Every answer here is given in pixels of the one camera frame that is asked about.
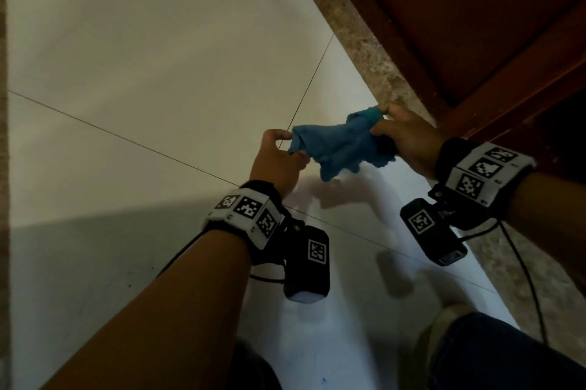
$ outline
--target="forearm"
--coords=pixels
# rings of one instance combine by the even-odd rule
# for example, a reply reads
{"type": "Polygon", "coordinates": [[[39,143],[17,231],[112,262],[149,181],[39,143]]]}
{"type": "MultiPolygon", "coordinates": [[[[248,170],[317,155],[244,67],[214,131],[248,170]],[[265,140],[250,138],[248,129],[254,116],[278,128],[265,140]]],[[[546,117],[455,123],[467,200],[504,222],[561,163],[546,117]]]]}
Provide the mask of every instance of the forearm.
{"type": "Polygon", "coordinates": [[[586,284],[586,186],[532,173],[518,186],[507,222],[586,284]]]}
{"type": "Polygon", "coordinates": [[[242,239],[209,231],[46,388],[223,388],[250,269],[242,239]]]}

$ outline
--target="tile grout line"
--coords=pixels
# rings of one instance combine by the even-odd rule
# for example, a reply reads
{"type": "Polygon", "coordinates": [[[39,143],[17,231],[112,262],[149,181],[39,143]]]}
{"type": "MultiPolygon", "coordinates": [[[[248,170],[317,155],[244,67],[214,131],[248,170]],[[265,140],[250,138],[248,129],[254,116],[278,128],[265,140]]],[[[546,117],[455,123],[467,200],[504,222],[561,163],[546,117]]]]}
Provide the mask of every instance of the tile grout line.
{"type": "Polygon", "coordinates": [[[214,175],[214,174],[212,174],[212,173],[209,173],[209,172],[203,171],[203,169],[196,168],[195,166],[192,166],[192,165],[190,165],[190,164],[188,164],[188,163],[186,163],[186,162],[184,162],[184,161],[178,160],[178,159],[176,159],[176,158],[173,158],[173,157],[171,157],[171,156],[169,156],[169,155],[163,154],[162,152],[156,151],[155,149],[151,149],[151,148],[149,148],[149,147],[147,147],[147,146],[141,145],[140,143],[137,143],[137,142],[135,142],[135,141],[132,141],[132,140],[130,140],[130,139],[128,139],[128,138],[126,138],[126,137],[122,137],[121,135],[114,134],[113,132],[111,132],[111,131],[109,131],[109,130],[107,130],[107,129],[101,128],[101,127],[99,127],[99,126],[96,126],[95,124],[92,124],[92,123],[89,123],[89,122],[87,122],[87,121],[85,121],[85,120],[82,120],[82,119],[80,119],[80,118],[74,117],[73,115],[70,115],[70,114],[68,114],[67,112],[63,112],[63,111],[60,111],[59,109],[55,109],[54,107],[51,107],[51,106],[49,106],[49,105],[46,105],[46,104],[44,104],[44,103],[41,103],[40,101],[33,100],[32,98],[29,98],[29,97],[27,97],[27,96],[25,96],[25,95],[23,95],[23,94],[19,94],[18,92],[14,92],[14,91],[12,91],[12,90],[7,90],[7,92],[9,92],[9,93],[11,93],[11,94],[13,94],[13,95],[19,96],[19,97],[21,97],[21,98],[24,98],[24,99],[26,99],[26,100],[32,101],[33,103],[36,103],[36,104],[38,104],[38,105],[41,105],[41,106],[44,106],[44,107],[46,107],[46,108],[48,108],[48,109],[51,109],[51,110],[53,110],[53,111],[55,111],[55,112],[58,112],[58,113],[60,113],[60,114],[63,114],[63,115],[65,115],[66,117],[69,117],[69,118],[75,119],[75,120],[77,120],[77,121],[80,121],[80,122],[82,122],[82,123],[84,123],[84,124],[87,124],[87,125],[89,125],[89,126],[91,126],[91,127],[95,128],[95,129],[99,129],[100,131],[104,131],[105,133],[108,133],[108,134],[110,134],[110,135],[113,135],[113,136],[115,136],[115,137],[121,138],[122,140],[128,141],[129,143],[136,144],[136,146],[140,146],[141,148],[147,149],[147,150],[149,150],[149,151],[151,151],[151,152],[154,152],[155,154],[162,155],[163,157],[166,157],[166,158],[169,158],[169,159],[171,159],[171,160],[173,160],[173,161],[176,161],[176,162],[178,162],[178,163],[181,163],[182,165],[189,166],[190,168],[193,168],[193,169],[196,169],[196,170],[198,170],[198,171],[200,171],[200,172],[203,172],[203,173],[205,173],[205,174],[211,175],[212,177],[215,177],[215,178],[216,178],[216,179],[218,179],[218,180],[223,180],[224,182],[227,182],[227,183],[229,183],[229,184],[231,184],[231,185],[234,185],[234,186],[239,186],[239,185],[236,185],[235,183],[232,183],[232,182],[231,182],[231,181],[229,181],[229,180],[226,180],[226,179],[223,179],[223,178],[221,178],[221,177],[218,177],[217,175],[214,175]]]}
{"type": "MultiPolygon", "coordinates": [[[[311,80],[309,81],[309,84],[307,85],[307,89],[305,89],[305,92],[303,93],[303,97],[301,97],[301,101],[299,102],[299,104],[297,106],[297,109],[295,110],[295,114],[293,114],[293,118],[291,119],[291,122],[289,123],[289,126],[287,127],[287,130],[289,130],[289,128],[293,124],[293,120],[295,119],[295,116],[297,115],[297,112],[299,111],[299,108],[301,107],[301,103],[303,103],[303,100],[304,100],[305,96],[307,95],[307,91],[309,90],[309,87],[311,86],[311,82],[313,81],[313,78],[315,77],[315,74],[318,73],[319,65],[322,64],[322,60],[326,56],[326,52],[329,49],[329,45],[332,43],[333,37],[334,37],[334,33],[332,32],[332,36],[330,37],[330,40],[327,42],[326,49],[324,50],[324,54],[319,59],[318,67],[315,68],[315,71],[313,72],[313,75],[311,75],[311,80]]],[[[281,142],[279,143],[279,149],[281,149],[281,145],[282,144],[283,144],[283,141],[281,140],[281,142]]]]}
{"type": "MultiPolygon", "coordinates": [[[[224,181],[224,182],[226,182],[226,183],[229,183],[230,185],[234,185],[234,186],[236,186],[236,187],[239,187],[239,185],[237,185],[237,184],[235,184],[235,183],[232,183],[232,182],[231,182],[231,181],[229,181],[229,180],[226,180],[226,179],[223,179],[223,178],[221,178],[221,177],[218,177],[217,175],[214,175],[214,174],[212,174],[212,173],[209,173],[209,172],[203,171],[202,169],[196,168],[195,166],[192,166],[192,165],[190,165],[190,164],[188,164],[188,163],[186,163],[186,162],[183,162],[183,161],[181,161],[181,160],[178,160],[178,159],[176,159],[176,158],[170,157],[170,156],[168,156],[168,155],[166,155],[166,154],[163,154],[162,152],[159,152],[159,151],[156,151],[156,150],[154,150],[154,149],[151,149],[151,148],[149,148],[149,147],[147,147],[147,146],[141,145],[140,143],[137,143],[137,142],[135,142],[135,141],[129,140],[129,139],[128,139],[128,138],[126,138],[126,137],[122,137],[121,135],[114,134],[113,132],[111,132],[111,131],[108,131],[108,130],[106,130],[106,129],[104,129],[104,128],[101,128],[101,127],[99,127],[99,126],[96,126],[95,124],[89,123],[89,122],[87,122],[87,121],[84,121],[84,120],[82,120],[82,119],[80,119],[80,118],[74,117],[74,116],[72,116],[72,115],[70,115],[70,114],[68,114],[68,113],[66,113],[66,112],[60,111],[59,109],[55,109],[54,107],[48,106],[48,105],[46,105],[46,104],[43,104],[43,103],[41,103],[40,101],[33,100],[32,98],[26,97],[26,96],[24,96],[24,95],[22,95],[22,94],[19,94],[18,92],[14,92],[14,91],[12,91],[12,90],[8,90],[8,89],[7,89],[6,91],[7,91],[7,92],[9,92],[9,93],[11,93],[11,94],[13,94],[13,95],[16,95],[16,96],[18,96],[18,97],[24,98],[24,99],[26,99],[26,100],[28,100],[28,101],[31,101],[31,102],[33,102],[33,103],[36,103],[36,104],[38,104],[38,105],[44,106],[44,107],[46,107],[46,108],[48,108],[48,109],[51,109],[51,110],[53,110],[53,111],[55,111],[55,112],[58,112],[58,113],[60,113],[60,114],[63,114],[63,115],[65,115],[66,117],[69,117],[69,118],[75,119],[75,120],[77,120],[77,121],[79,121],[79,122],[82,122],[82,123],[84,123],[84,124],[87,124],[87,125],[89,125],[89,126],[91,126],[91,127],[95,128],[95,129],[98,129],[98,130],[100,130],[100,131],[103,131],[103,132],[105,132],[105,133],[107,133],[107,134],[110,134],[110,135],[113,135],[113,136],[115,136],[115,137],[121,138],[122,140],[125,140],[125,141],[128,141],[129,143],[135,144],[136,146],[139,146],[139,147],[141,147],[141,148],[144,148],[144,149],[146,149],[146,150],[148,150],[148,151],[154,152],[155,154],[161,155],[161,156],[163,156],[163,157],[165,157],[165,158],[168,158],[168,159],[170,159],[170,160],[173,160],[173,161],[176,161],[176,162],[178,162],[178,163],[181,163],[181,164],[183,164],[183,165],[185,165],[185,166],[188,166],[189,168],[193,168],[193,169],[195,169],[195,170],[197,170],[197,171],[200,171],[200,172],[203,172],[203,173],[205,173],[205,174],[211,175],[212,177],[215,177],[215,178],[216,178],[216,179],[218,179],[218,180],[222,180],[222,181],[224,181]]],[[[289,208],[289,209],[292,209],[292,210],[294,210],[294,211],[296,211],[296,212],[299,212],[299,213],[301,213],[301,214],[303,214],[303,215],[306,215],[306,216],[308,216],[308,217],[311,217],[312,219],[316,219],[316,220],[318,220],[318,221],[320,221],[320,222],[323,222],[323,223],[325,223],[325,224],[328,224],[328,225],[330,225],[330,226],[333,226],[334,228],[336,228],[336,229],[338,229],[338,230],[340,230],[340,231],[343,231],[343,232],[345,232],[345,233],[351,234],[351,235],[353,235],[353,236],[355,236],[355,237],[358,237],[358,238],[360,238],[360,239],[362,239],[362,240],[365,240],[365,241],[367,241],[367,242],[369,242],[369,243],[373,243],[374,245],[380,246],[381,248],[388,249],[388,250],[390,250],[390,251],[392,251],[392,252],[394,252],[394,253],[397,253],[397,254],[399,254],[399,255],[401,255],[401,256],[407,257],[407,258],[409,258],[409,259],[411,259],[411,260],[413,260],[413,261],[417,261],[417,262],[419,262],[419,263],[422,263],[422,264],[424,264],[424,265],[428,265],[426,262],[423,262],[423,261],[420,261],[419,259],[416,259],[416,258],[414,258],[414,257],[408,256],[407,254],[401,253],[401,252],[399,252],[399,251],[397,251],[397,250],[395,250],[395,249],[393,249],[393,248],[390,248],[390,247],[388,247],[388,246],[385,246],[385,245],[382,245],[382,244],[380,244],[380,243],[378,243],[378,242],[375,242],[374,240],[367,239],[367,238],[365,238],[364,236],[361,236],[361,235],[359,235],[359,234],[355,234],[354,232],[352,232],[352,231],[348,231],[347,229],[340,228],[339,226],[337,226],[337,225],[335,225],[335,224],[332,224],[332,223],[329,223],[329,222],[326,222],[325,220],[319,219],[318,217],[311,216],[310,214],[304,213],[304,212],[302,212],[302,211],[299,211],[299,210],[297,210],[297,209],[295,209],[295,208],[292,208],[292,207],[290,207],[290,206],[288,206],[287,208],[289,208]]],[[[463,278],[463,277],[460,277],[460,276],[458,276],[458,275],[453,275],[453,274],[451,274],[451,273],[448,273],[448,272],[443,272],[443,273],[444,273],[444,274],[446,274],[446,275],[450,275],[451,277],[455,277],[456,279],[463,280],[463,281],[465,281],[465,282],[467,282],[467,283],[470,283],[470,284],[472,284],[472,285],[474,285],[474,286],[477,286],[477,287],[479,287],[479,288],[481,288],[481,289],[483,289],[483,290],[489,291],[489,292],[491,292],[491,293],[494,293],[494,294],[498,294],[498,293],[497,293],[497,292],[495,292],[495,291],[492,291],[492,290],[489,290],[489,289],[487,289],[487,288],[484,288],[483,286],[481,286],[481,285],[479,285],[479,284],[477,284],[477,283],[471,282],[471,281],[469,281],[469,280],[467,280],[467,279],[465,279],[465,278],[463,278]]]]}
{"type": "MultiPolygon", "coordinates": [[[[292,210],[300,213],[300,214],[303,214],[305,216],[311,217],[312,219],[316,219],[316,220],[318,220],[318,221],[320,221],[322,223],[325,223],[325,224],[328,224],[330,226],[333,226],[334,228],[339,229],[340,231],[343,231],[345,233],[351,234],[351,235],[353,235],[355,237],[358,237],[358,238],[360,238],[362,240],[365,240],[367,242],[370,242],[370,243],[372,243],[374,245],[380,246],[381,248],[384,248],[384,249],[387,249],[387,250],[392,251],[394,253],[397,253],[400,256],[406,257],[407,259],[411,259],[412,261],[416,261],[416,262],[422,263],[423,265],[426,265],[428,267],[430,266],[427,262],[424,262],[424,261],[421,261],[420,259],[416,259],[414,257],[411,257],[411,256],[409,256],[409,255],[407,255],[405,253],[401,253],[400,251],[397,251],[396,249],[393,249],[393,248],[390,248],[388,246],[382,245],[381,243],[375,242],[374,240],[367,239],[364,236],[361,236],[360,234],[353,233],[352,231],[348,231],[347,229],[341,228],[338,225],[335,225],[333,223],[326,222],[325,220],[319,219],[318,217],[311,216],[310,214],[307,214],[307,213],[305,213],[303,211],[299,211],[299,210],[297,210],[297,209],[295,209],[295,208],[293,208],[291,206],[287,206],[287,205],[285,205],[285,206],[287,208],[289,208],[289,209],[292,209],[292,210]]],[[[451,277],[455,277],[456,279],[463,280],[464,282],[470,283],[470,285],[474,285],[474,286],[476,286],[478,288],[481,288],[481,289],[483,289],[485,291],[488,291],[490,293],[497,294],[498,296],[500,296],[500,294],[498,293],[498,291],[489,290],[488,288],[485,288],[482,285],[479,285],[479,284],[477,284],[475,282],[472,282],[472,281],[470,281],[468,279],[465,279],[463,277],[460,277],[459,275],[455,275],[455,274],[452,274],[452,273],[448,273],[447,271],[443,271],[442,269],[438,269],[437,271],[441,272],[444,275],[449,275],[451,277]]]]}

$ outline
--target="blue towel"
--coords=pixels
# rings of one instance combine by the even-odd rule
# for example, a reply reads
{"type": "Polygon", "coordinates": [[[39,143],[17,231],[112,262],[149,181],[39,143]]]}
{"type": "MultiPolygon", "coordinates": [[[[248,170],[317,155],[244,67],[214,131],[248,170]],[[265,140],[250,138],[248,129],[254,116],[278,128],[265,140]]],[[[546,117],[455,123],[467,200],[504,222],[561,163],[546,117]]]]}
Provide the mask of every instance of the blue towel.
{"type": "Polygon", "coordinates": [[[375,106],[348,115],[346,124],[294,126],[289,152],[305,151],[319,163],[319,175],[324,182],[329,182],[343,168],[360,171],[362,161],[381,168],[395,160],[392,152],[379,149],[383,137],[370,135],[370,129],[382,118],[375,106]]]}

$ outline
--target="black cable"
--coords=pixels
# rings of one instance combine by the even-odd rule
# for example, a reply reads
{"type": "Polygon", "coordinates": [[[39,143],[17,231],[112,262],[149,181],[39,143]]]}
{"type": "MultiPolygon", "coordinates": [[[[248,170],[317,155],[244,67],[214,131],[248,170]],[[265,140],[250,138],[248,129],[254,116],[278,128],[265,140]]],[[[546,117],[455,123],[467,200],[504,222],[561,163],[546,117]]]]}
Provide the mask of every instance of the black cable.
{"type": "Polygon", "coordinates": [[[195,243],[195,241],[197,239],[199,239],[201,236],[203,235],[203,231],[201,231],[197,236],[195,236],[194,238],[192,238],[189,243],[187,245],[185,245],[180,252],[178,252],[177,254],[175,254],[175,256],[173,257],[173,259],[171,259],[169,261],[169,263],[167,265],[165,265],[165,267],[161,270],[161,272],[159,274],[157,274],[157,277],[159,277],[161,274],[163,274],[166,270],[169,269],[169,267],[173,264],[174,261],[176,261],[177,259],[179,259],[179,257],[181,256],[181,254],[185,253],[187,251],[187,249],[193,245],[195,243]]]}
{"type": "Polygon", "coordinates": [[[543,320],[543,313],[541,313],[541,306],[539,305],[539,299],[537,298],[537,292],[535,291],[535,286],[533,285],[533,281],[531,280],[531,275],[529,274],[529,270],[527,269],[525,262],[521,258],[521,254],[519,254],[519,251],[517,251],[517,248],[516,248],[515,244],[513,243],[513,241],[511,240],[509,233],[505,229],[505,226],[503,225],[503,223],[501,221],[497,221],[497,224],[501,227],[501,230],[502,230],[503,234],[505,235],[507,242],[509,242],[510,247],[513,249],[513,253],[515,253],[517,260],[519,261],[521,268],[523,269],[523,272],[525,273],[525,277],[527,277],[527,282],[529,282],[529,288],[531,289],[531,295],[533,296],[533,301],[535,302],[535,309],[537,310],[537,317],[539,319],[539,328],[541,330],[541,339],[543,340],[543,343],[549,347],[549,341],[547,339],[546,323],[543,320]]]}
{"type": "Polygon", "coordinates": [[[259,275],[250,275],[250,278],[254,280],[259,280],[260,282],[285,283],[285,279],[269,279],[267,277],[260,277],[259,275]]]}
{"type": "Polygon", "coordinates": [[[484,231],[480,231],[479,233],[476,233],[476,234],[470,234],[469,236],[460,237],[459,240],[460,240],[460,242],[465,242],[465,241],[473,239],[475,237],[483,236],[484,234],[488,234],[489,232],[494,231],[498,226],[499,226],[499,221],[496,221],[496,223],[494,225],[492,225],[489,229],[486,229],[484,231]]]}

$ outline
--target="hand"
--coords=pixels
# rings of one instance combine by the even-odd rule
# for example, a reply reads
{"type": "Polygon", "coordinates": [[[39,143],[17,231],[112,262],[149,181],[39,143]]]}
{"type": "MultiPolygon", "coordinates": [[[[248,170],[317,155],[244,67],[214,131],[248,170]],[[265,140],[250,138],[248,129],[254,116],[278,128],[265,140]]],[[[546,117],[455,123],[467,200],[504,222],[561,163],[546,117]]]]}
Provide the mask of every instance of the hand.
{"type": "Polygon", "coordinates": [[[271,182],[281,194],[287,197],[297,185],[299,172],[305,169],[310,158],[302,151],[289,154],[277,149],[277,140],[290,140],[293,134],[282,129],[269,129],[262,135],[260,151],[254,159],[250,180],[271,182]]]}
{"type": "Polygon", "coordinates": [[[401,158],[415,172],[435,179],[436,162],[447,138],[419,115],[398,104],[389,103],[379,108],[383,114],[392,119],[380,120],[370,133],[391,137],[397,145],[401,158]]]}

